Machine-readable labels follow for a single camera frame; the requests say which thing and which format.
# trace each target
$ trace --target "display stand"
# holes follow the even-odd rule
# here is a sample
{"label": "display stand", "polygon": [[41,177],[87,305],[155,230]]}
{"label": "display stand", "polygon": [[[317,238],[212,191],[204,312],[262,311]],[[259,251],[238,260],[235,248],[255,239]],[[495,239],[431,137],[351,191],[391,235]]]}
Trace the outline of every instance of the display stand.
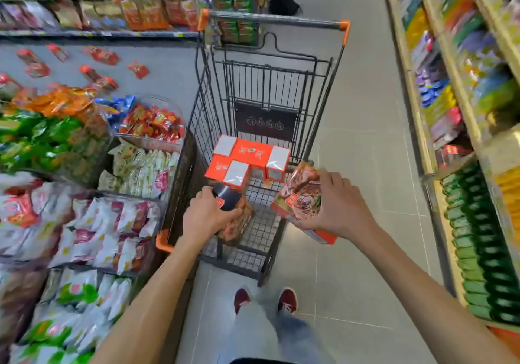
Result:
{"label": "display stand", "polygon": [[[497,39],[497,44],[504,52],[507,62],[510,64],[511,70],[515,77],[520,79],[520,51],[513,42],[513,36],[509,32],[508,27],[505,24],[503,18],[504,12],[500,12],[497,9],[499,5],[498,1],[493,0],[475,0],[480,12],[487,21],[491,32]],[[435,34],[437,42],[439,44],[440,52],[444,63],[447,68],[448,76],[451,79],[451,85],[453,91],[457,97],[459,108],[462,112],[464,123],[467,128],[468,135],[471,139],[474,152],[468,156],[465,156],[454,163],[450,164],[446,168],[438,169],[434,157],[432,156],[431,143],[428,140],[429,132],[427,125],[425,124],[420,106],[420,97],[418,86],[415,83],[415,75],[413,67],[411,66],[410,50],[408,48],[404,26],[400,17],[399,1],[398,0],[387,0],[389,9],[391,10],[391,17],[395,28],[395,39],[399,49],[402,66],[405,70],[404,74],[406,77],[407,91],[410,99],[410,108],[412,110],[412,117],[415,126],[415,132],[417,135],[417,141],[419,142],[419,150],[422,165],[424,168],[425,175],[423,177],[423,183],[426,186],[428,192],[428,199],[430,203],[431,213],[434,219],[435,227],[441,229],[443,242],[442,246],[446,248],[447,259],[446,261],[450,265],[451,280],[445,281],[445,285],[448,288],[453,286],[453,293],[455,294],[461,305],[466,306],[467,303],[464,299],[464,289],[462,286],[462,275],[457,265],[457,257],[455,256],[455,247],[452,244],[452,227],[449,221],[444,217],[444,212],[447,208],[445,201],[445,195],[442,193],[443,187],[440,184],[440,180],[447,177],[451,173],[454,173],[464,166],[468,165],[472,161],[479,160],[486,183],[488,185],[497,216],[502,227],[506,243],[508,245],[511,258],[515,265],[517,276],[520,275],[520,249],[516,243],[515,231],[512,227],[511,219],[508,211],[505,207],[504,198],[495,183],[494,176],[509,170],[513,167],[520,165],[520,157],[515,157],[518,151],[518,125],[513,129],[500,133],[492,138],[485,138],[483,140],[482,130],[479,126],[481,118],[475,116],[474,110],[470,104],[470,87],[465,76],[464,70],[459,66],[457,61],[457,51],[455,50],[451,36],[449,32],[444,29],[444,25],[440,15],[439,2],[435,0],[422,0],[427,17],[430,21],[430,25]],[[513,154],[513,157],[508,159],[507,165],[504,164],[503,157],[501,155],[504,152]],[[503,330],[509,330],[516,333],[520,333],[520,327],[512,326],[505,323],[497,323],[482,319],[484,324],[493,328],[500,328]]]}

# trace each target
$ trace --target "person's left hand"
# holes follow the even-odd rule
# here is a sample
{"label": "person's left hand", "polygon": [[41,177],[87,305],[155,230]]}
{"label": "person's left hand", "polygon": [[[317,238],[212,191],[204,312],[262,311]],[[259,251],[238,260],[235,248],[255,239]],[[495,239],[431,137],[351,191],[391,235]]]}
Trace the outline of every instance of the person's left hand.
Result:
{"label": "person's left hand", "polygon": [[223,229],[232,219],[240,216],[241,212],[241,210],[221,210],[211,187],[204,186],[202,191],[191,199],[190,206],[184,213],[184,240],[202,248],[213,234]]}

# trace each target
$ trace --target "leg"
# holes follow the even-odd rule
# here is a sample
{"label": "leg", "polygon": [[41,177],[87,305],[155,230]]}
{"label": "leg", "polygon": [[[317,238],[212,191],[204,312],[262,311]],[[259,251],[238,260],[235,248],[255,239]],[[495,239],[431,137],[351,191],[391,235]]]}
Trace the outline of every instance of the leg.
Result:
{"label": "leg", "polygon": [[334,364],[312,327],[293,315],[296,309],[296,294],[292,289],[284,289],[276,317],[276,332],[284,357],[301,364]]}
{"label": "leg", "polygon": [[264,309],[241,288],[235,295],[237,318],[218,356],[218,364],[238,358],[282,360],[276,331]]}

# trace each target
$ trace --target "gray floor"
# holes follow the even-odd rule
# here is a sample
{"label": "gray floor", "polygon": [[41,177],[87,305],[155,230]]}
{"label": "gray floor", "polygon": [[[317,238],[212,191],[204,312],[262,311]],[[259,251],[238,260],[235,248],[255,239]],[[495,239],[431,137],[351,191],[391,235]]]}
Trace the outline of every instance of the gray floor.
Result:
{"label": "gray floor", "polygon": [[[352,32],[312,157],[361,187],[378,222],[423,269],[442,281],[406,118],[385,0],[296,0],[304,16],[350,19]],[[279,41],[321,57],[337,55],[335,32],[280,29]],[[274,310],[283,286],[338,363],[435,362],[372,264],[349,242],[321,246],[285,231],[268,283],[200,264],[177,364],[214,362],[233,325],[233,297],[247,285]]]}

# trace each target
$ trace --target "shoe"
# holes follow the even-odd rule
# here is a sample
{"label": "shoe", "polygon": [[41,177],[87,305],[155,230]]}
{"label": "shoe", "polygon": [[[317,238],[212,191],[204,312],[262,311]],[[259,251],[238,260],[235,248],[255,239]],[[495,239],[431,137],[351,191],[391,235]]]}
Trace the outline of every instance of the shoe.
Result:
{"label": "shoe", "polygon": [[293,314],[297,309],[298,299],[296,298],[296,293],[291,288],[284,288],[278,300],[278,312],[286,310]]}
{"label": "shoe", "polygon": [[238,311],[242,305],[251,302],[251,295],[245,288],[239,288],[235,293],[235,315],[238,315]]}

